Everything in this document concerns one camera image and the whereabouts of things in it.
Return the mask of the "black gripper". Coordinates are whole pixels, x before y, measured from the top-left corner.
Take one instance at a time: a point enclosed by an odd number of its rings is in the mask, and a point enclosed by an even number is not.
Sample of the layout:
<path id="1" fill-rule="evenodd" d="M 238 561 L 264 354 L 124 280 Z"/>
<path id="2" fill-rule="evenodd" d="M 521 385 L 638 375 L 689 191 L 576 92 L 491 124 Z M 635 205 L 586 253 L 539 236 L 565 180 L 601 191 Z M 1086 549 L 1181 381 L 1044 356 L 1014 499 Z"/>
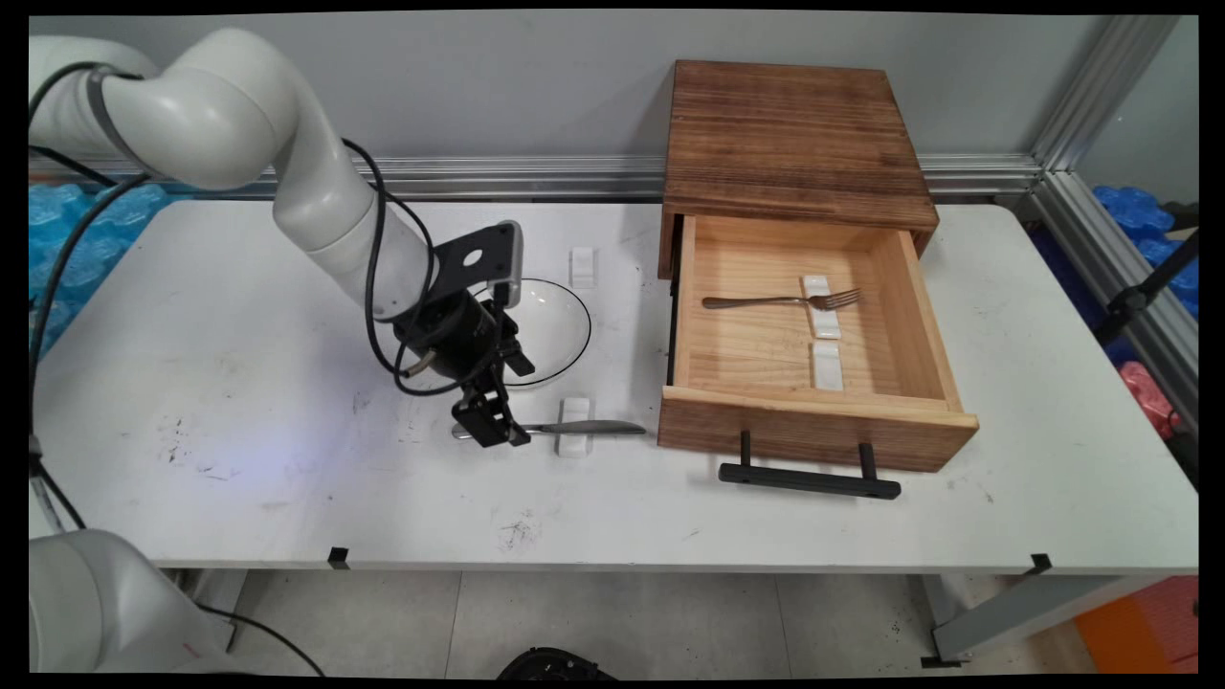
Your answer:
<path id="1" fill-rule="evenodd" d="M 503 376 L 530 376 L 537 371 L 518 340 L 518 324 L 502 313 L 499 300 L 477 300 L 469 292 L 458 292 L 415 306 L 392 322 L 394 340 L 401 345 L 394 354 L 394 371 L 412 378 L 412 367 L 403 367 L 407 349 L 426 363 L 431 371 L 461 384 L 462 397 L 451 409 L 452 418 L 470 440 L 481 447 L 501 444 L 522 446 L 530 436 L 510 411 Z"/>

